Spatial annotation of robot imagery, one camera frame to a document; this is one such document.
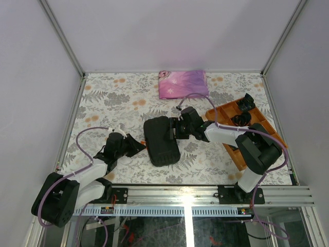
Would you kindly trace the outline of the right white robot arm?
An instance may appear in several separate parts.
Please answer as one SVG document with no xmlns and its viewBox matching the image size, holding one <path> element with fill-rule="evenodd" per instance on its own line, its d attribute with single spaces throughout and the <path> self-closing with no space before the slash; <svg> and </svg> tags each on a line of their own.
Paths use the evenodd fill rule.
<svg viewBox="0 0 329 247">
<path fill-rule="evenodd" d="M 286 155 L 284 144 L 268 134 L 259 123 L 250 127 L 224 125 L 217 121 L 217 110 L 214 111 L 213 120 L 204 121 L 193 107 L 177 109 L 180 110 L 180 116 L 169 118 L 169 139 L 189 139 L 192 135 L 196 140 L 223 143 L 240 151 L 247 166 L 234 190 L 235 199 L 240 203 L 246 203 L 252 198 L 252 191 L 269 173 L 269 167 L 281 155 Z"/>
</svg>

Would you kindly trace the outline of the black plastic tool case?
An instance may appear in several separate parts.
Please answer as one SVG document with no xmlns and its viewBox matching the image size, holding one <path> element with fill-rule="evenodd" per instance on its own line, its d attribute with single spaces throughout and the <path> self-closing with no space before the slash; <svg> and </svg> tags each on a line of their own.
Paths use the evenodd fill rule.
<svg viewBox="0 0 329 247">
<path fill-rule="evenodd" d="M 151 163 L 155 167 L 176 164 L 180 160 L 177 141 L 169 138 L 170 120 L 166 116 L 148 119 L 143 124 Z"/>
</svg>

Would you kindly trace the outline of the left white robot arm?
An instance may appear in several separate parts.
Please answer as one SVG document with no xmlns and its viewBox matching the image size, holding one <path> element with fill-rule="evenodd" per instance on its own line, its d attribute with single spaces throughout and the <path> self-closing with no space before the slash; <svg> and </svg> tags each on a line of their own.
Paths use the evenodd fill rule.
<svg viewBox="0 0 329 247">
<path fill-rule="evenodd" d="M 67 174 L 49 174 L 37 195 L 31 213 L 40 225 L 63 227 L 75 210 L 88 203 L 113 202 L 112 184 L 104 178 L 124 156 L 132 157 L 146 149 L 130 134 L 112 132 L 106 144 L 92 157 L 91 164 Z"/>
</svg>

